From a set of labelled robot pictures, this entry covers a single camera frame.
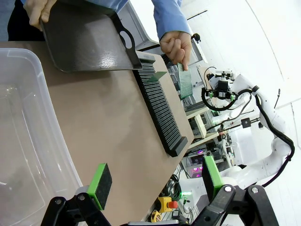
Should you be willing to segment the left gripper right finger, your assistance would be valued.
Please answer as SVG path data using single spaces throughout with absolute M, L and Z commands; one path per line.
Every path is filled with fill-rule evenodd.
M 209 204 L 191 223 L 193 226 L 221 226 L 228 215 L 238 215 L 245 226 L 279 225 L 264 187 L 241 189 L 223 183 L 212 156 L 204 157 L 202 178 Z

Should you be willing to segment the person left hand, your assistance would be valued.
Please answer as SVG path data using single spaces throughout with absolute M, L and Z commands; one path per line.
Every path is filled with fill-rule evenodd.
M 173 62 L 181 63 L 185 71 L 188 71 L 190 54 L 192 51 L 191 35 L 181 31 L 166 32 L 160 40 L 163 53 Z

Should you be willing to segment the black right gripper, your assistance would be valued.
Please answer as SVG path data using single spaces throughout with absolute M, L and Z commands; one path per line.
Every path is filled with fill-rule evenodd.
M 218 98 L 219 99 L 230 99 L 231 101 L 237 100 L 237 94 L 232 92 L 230 94 L 229 92 L 229 84 L 227 80 L 219 80 L 215 89 L 218 91 Z M 208 98 L 214 97 L 214 91 L 212 89 L 206 90 L 206 96 Z

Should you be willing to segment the person right hand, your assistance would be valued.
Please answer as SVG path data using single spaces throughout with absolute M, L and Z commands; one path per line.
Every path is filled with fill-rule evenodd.
M 56 2 L 57 0 L 26 0 L 24 9 L 29 17 L 29 24 L 42 31 L 40 21 L 49 21 L 51 8 Z

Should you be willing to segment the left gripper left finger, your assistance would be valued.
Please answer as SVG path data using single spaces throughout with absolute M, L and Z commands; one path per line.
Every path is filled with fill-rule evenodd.
M 82 222 L 88 226 L 109 226 L 110 223 L 102 211 L 111 185 L 108 164 L 99 164 L 90 185 L 78 188 L 71 199 L 57 196 L 50 200 L 43 217 L 43 225 L 78 226 Z

